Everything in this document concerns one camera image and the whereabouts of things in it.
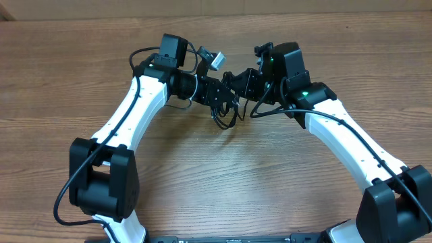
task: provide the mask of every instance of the table surface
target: table surface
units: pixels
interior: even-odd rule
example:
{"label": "table surface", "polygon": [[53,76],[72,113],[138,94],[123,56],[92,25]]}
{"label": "table surface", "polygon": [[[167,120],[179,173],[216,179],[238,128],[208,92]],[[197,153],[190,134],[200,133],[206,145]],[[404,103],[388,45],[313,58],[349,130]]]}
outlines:
{"label": "table surface", "polygon": [[[0,242],[104,235],[99,225],[64,227],[53,218],[68,178],[68,150],[123,100],[129,54],[158,45],[164,32],[223,51],[222,71],[235,74],[257,68],[255,45],[297,41],[313,81],[326,83],[389,153],[432,171],[430,11],[2,22]],[[175,97],[169,103],[185,105]],[[247,118],[222,131],[208,107],[165,107],[136,160],[136,211],[151,236],[317,232],[355,218],[362,198],[330,150],[284,115]],[[60,211],[68,221],[88,219],[67,198]]]}

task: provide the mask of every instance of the joint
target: joint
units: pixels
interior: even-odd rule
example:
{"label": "joint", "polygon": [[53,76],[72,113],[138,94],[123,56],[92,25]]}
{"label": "joint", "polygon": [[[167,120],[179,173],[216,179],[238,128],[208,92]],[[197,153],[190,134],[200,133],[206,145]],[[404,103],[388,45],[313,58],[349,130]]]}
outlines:
{"label": "joint", "polygon": [[[398,175],[428,214],[432,213],[431,174],[421,165]],[[358,233],[365,242],[411,242],[431,231],[426,217],[419,213],[393,178],[374,179],[366,188],[356,218]],[[400,194],[395,198],[394,192]]]}
{"label": "joint", "polygon": [[[72,176],[100,144],[77,138],[70,147],[69,171]],[[110,173],[95,171],[104,161],[110,162]],[[87,215],[104,215],[121,221],[134,210],[139,195],[138,172],[134,151],[125,145],[117,148],[104,145],[101,152],[70,184],[70,203]]]}
{"label": "joint", "polygon": [[193,101],[202,105],[215,107],[223,103],[234,105],[235,94],[225,87],[220,81],[210,77],[197,77],[197,87],[195,88]]}
{"label": "joint", "polygon": [[[327,99],[336,100],[336,94],[324,83],[312,83],[307,88],[298,89],[295,92],[292,92],[288,95],[287,100],[289,102],[295,104],[296,109],[307,109],[313,110],[314,106],[320,102],[326,101]],[[302,128],[306,129],[305,124],[305,113],[296,113],[294,118],[296,121],[302,126]]]}
{"label": "joint", "polygon": [[155,64],[169,68],[178,68],[184,65],[188,40],[172,34],[163,34],[159,54],[155,57]]}

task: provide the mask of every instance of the black bracket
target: black bracket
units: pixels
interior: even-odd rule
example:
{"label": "black bracket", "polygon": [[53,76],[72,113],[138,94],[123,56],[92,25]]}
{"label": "black bracket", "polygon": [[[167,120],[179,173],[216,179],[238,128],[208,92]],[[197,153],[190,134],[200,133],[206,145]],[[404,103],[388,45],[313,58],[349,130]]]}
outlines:
{"label": "black bracket", "polygon": [[209,70],[217,71],[225,63],[225,56],[222,53],[212,53],[204,47],[200,47],[196,53],[201,57],[196,68],[198,76],[207,76]]}
{"label": "black bracket", "polygon": [[[70,176],[98,146],[95,140],[75,139],[70,147]],[[93,169],[104,161],[110,162],[110,174]],[[105,145],[71,183],[69,200],[87,215],[104,215],[120,222],[134,210],[139,192],[134,151],[122,144],[117,148]]]}
{"label": "black bracket", "polygon": [[235,101],[235,95],[217,79],[207,76],[197,78],[198,87],[196,87],[196,94],[192,97],[193,101],[210,107]]}

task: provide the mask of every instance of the wood grain surface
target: wood grain surface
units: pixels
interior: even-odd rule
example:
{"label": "wood grain surface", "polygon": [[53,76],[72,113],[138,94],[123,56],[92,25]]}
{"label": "wood grain surface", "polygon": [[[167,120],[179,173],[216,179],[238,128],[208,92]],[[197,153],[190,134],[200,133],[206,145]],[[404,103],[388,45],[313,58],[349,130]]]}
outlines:
{"label": "wood grain surface", "polygon": [[0,5],[10,13],[8,20],[432,10],[431,0],[0,0]]}
{"label": "wood grain surface", "polygon": [[[64,227],[53,218],[68,150],[123,100],[129,54],[158,45],[164,32],[223,51],[216,78],[257,68],[255,45],[298,41],[313,81],[334,90],[389,153],[432,171],[432,12],[2,22],[0,242],[104,235],[99,225]],[[165,107],[136,160],[136,211],[152,236],[316,232],[355,218],[362,197],[329,149],[283,115],[221,131],[208,107]],[[88,219],[67,198],[60,211],[65,220]]]}

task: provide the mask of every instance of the white arm link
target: white arm link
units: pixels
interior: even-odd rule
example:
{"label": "white arm link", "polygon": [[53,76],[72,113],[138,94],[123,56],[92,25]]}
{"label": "white arm link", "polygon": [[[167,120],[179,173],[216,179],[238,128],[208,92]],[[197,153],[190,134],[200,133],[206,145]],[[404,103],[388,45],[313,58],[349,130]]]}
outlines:
{"label": "white arm link", "polygon": [[[366,140],[394,173],[402,173],[400,168],[405,166],[405,164],[387,153],[357,125],[338,99],[335,101],[328,99],[318,103],[315,105],[314,111],[320,111],[343,119]],[[373,185],[372,181],[375,178],[379,178],[383,181],[391,178],[384,168],[378,166],[378,161],[373,158],[361,141],[343,125],[338,125],[334,120],[312,113],[307,113],[305,115],[305,123],[308,131],[323,141],[333,154],[345,165],[346,169],[354,177],[362,193],[366,188]]]}
{"label": "white arm link", "polygon": [[[149,126],[150,121],[167,102],[167,85],[158,81],[156,78],[141,76],[141,91],[140,97],[131,110],[128,118],[120,126],[117,135],[114,136],[108,143],[108,146],[118,147],[121,144],[127,146],[128,149],[136,151],[138,144],[141,141],[144,132]],[[96,132],[92,138],[97,138],[97,142],[101,143],[108,137],[110,131],[114,129],[124,113],[128,110],[136,93],[136,78],[132,79],[132,85],[123,102],[115,111],[111,119]]]}
{"label": "white arm link", "polygon": [[[158,81],[156,78],[148,76],[140,77],[140,97],[135,103],[134,108],[129,113],[124,123],[120,126],[117,134],[107,143],[108,146],[118,147],[121,144],[127,146],[128,149],[136,151],[144,132],[150,124],[150,121],[155,114],[167,102],[167,86]],[[136,94],[136,78],[132,79],[132,85],[126,98],[121,102],[120,106],[115,111],[111,119],[96,132],[92,138],[97,138],[98,143],[102,143],[109,133],[118,124],[119,120],[123,117],[124,113],[128,110]],[[104,165],[109,165],[109,162],[104,161]],[[115,237],[121,243],[143,243],[146,231],[140,224],[135,210],[127,218],[121,222],[115,222],[112,218],[93,215],[94,219],[100,219],[109,223],[113,230]],[[105,228],[105,232],[110,237],[111,242],[113,238]]]}

